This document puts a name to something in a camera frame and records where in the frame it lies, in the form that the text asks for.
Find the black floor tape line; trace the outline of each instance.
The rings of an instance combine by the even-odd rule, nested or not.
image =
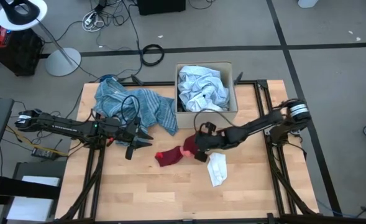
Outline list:
[[[164,49],[165,54],[225,52],[225,51],[256,51],[256,50],[314,50],[314,49],[351,49],[364,48],[366,43],[352,44],[306,44],[306,45],[248,45],[248,46],[220,46],[220,47],[183,47]],[[159,54],[159,50],[149,50],[147,54]],[[80,52],[82,57],[103,57],[118,55],[138,55],[136,50],[109,50],[101,52]],[[47,58],[50,54],[42,54],[40,58]]]
[[[277,35],[280,40],[281,46],[283,47],[282,51],[285,56],[286,63],[288,64],[288,69],[290,72],[290,76],[293,80],[293,84],[295,86],[296,93],[299,98],[302,98],[305,100],[303,89],[301,87],[295,66],[293,65],[293,61],[292,61],[290,52],[289,52],[288,48],[286,47],[287,46],[286,40],[285,40],[285,37],[283,36],[282,28],[281,28],[280,22],[278,20],[277,12],[275,11],[272,0],[267,0],[267,5],[270,10],[271,17],[274,22],[275,30],[277,31]],[[329,203],[331,204],[332,210],[335,211],[333,213],[333,215],[337,216],[337,217],[341,217],[342,215],[339,215],[336,213],[336,212],[341,213],[341,208],[339,205],[339,201],[337,199],[336,191],[334,190],[334,187],[333,187],[331,175],[330,175],[327,165],[326,165],[324,153],[322,152],[322,149],[321,149],[321,144],[319,143],[319,138],[318,138],[318,134],[315,130],[314,123],[312,121],[310,121],[307,128],[309,131],[309,135],[311,137],[311,143],[313,144],[313,147],[314,147],[314,152],[315,152],[315,156],[316,156],[316,159],[318,162],[319,170],[321,171],[321,176],[324,181]]]

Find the white cloth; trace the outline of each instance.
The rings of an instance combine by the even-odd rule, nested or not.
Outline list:
[[[216,152],[212,153],[208,163],[208,171],[213,187],[221,185],[227,178],[226,155]]]
[[[186,65],[178,75],[179,97],[188,111],[228,110],[229,91],[222,85],[219,71]]]

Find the wooden table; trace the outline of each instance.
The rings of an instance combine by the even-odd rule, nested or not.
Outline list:
[[[84,121],[89,116],[98,85],[85,84],[77,120]],[[269,80],[268,86],[274,106],[287,99],[282,80]],[[146,88],[162,96],[174,97],[174,86]],[[237,85],[236,95],[239,112],[234,123],[245,124],[258,118],[254,86]],[[181,129],[171,136],[156,125],[149,129],[149,133],[154,137],[153,146],[136,150],[131,161],[125,159],[126,147],[113,144],[106,149],[96,221],[260,218],[266,217],[267,213],[278,216],[261,132],[248,137],[237,148],[213,151],[227,156],[228,178],[217,187],[212,187],[205,163],[183,158],[178,164],[159,167],[154,159],[156,152],[182,145],[185,138],[194,133],[192,129]],[[290,142],[300,144],[293,136],[290,136]],[[292,187],[309,208],[317,212],[303,152],[290,145],[284,146],[283,150]],[[81,149],[68,159],[56,217],[61,217],[80,193],[87,160],[87,149]],[[281,189],[288,211],[286,194],[283,187]],[[91,207],[91,194],[86,217]]]

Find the blue cloth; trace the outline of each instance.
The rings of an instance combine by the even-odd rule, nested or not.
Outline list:
[[[140,127],[147,133],[147,128],[159,124],[165,130],[175,135],[177,133],[177,121],[174,110],[175,100],[160,96],[158,93],[145,88],[136,90],[126,90],[119,82],[113,78],[105,78],[99,85],[96,95],[95,112],[105,116],[117,116],[122,124],[126,124],[121,116],[126,120],[134,118],[139,109],[137,100],[134,97],[126,99],[121,109],[123,100],[133,95],[139,99],[140,111],[138,116],[141,118]]]

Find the gray floor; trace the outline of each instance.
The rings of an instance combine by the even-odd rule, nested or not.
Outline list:
[[[48,14],[43,23],[59,37],[68,24],[81,20],[90,5],[82,0],[47,0]],[[192,0],[202,6],[202,0]],[[274,0],[275,9],[290,45],[366,42],[366,0],[320,0],[311,9],[301,9],[297,0]],[[214,47],[234,45],[279,45],[273,21],[264,0],[217,0],[207,10],[187,6],[183,12],[140,16],[132,8],[132,18],[139,33],[140,44],[160,44],[165,48]],[[80,52],[109,50],[96,44],[98,33],[84,32],[75,24],[59,43]],[[101,31],[99,42],[111,48],[135,48],[135,36],[128,21],[121,27]],[[54,47],[45,46],[45,53]],[[294,65],[308,101],[319,140],[331,173],[342,211],[356,215],[366,205],[366,48],[329,50],[292,50]],[[149,60],[156,55],[146,56]],[[166,54],[160,65],[144,67],[143,81],[173,81],[178,62],[227,60],[232,62],[234,75],[244,72],[244,79],[283,79],[289,97],[296,97],[295,88],[282,51],[231,51]],[[15,77],[0,65],[0,97],[25,102],[28,108],[58,110],[66,115],[75,103],[82,84],[93,80],[81,70],[66,77],[51,77],[44,70],[45,60],[38,64],[32,77]],[[127,68],[138,68],[137,55],[83,57],[81,66],[95,74],[116,74]],[[22,110],[16,104],[13,114]],[[308,151],[308,169],[319,201],[327,203],[321,174],[314,156],[309,134],[303,133],[303,146]],[[6,134],[6,139],[13,137]],[[43,140],[53,147],[60,137]],[[3,172],[11,176],[16,162],[37,161],[29,152],[6,142]],[[68,149],[64,140],[59,149]],[[327,215],[331,212],[320,206]]]

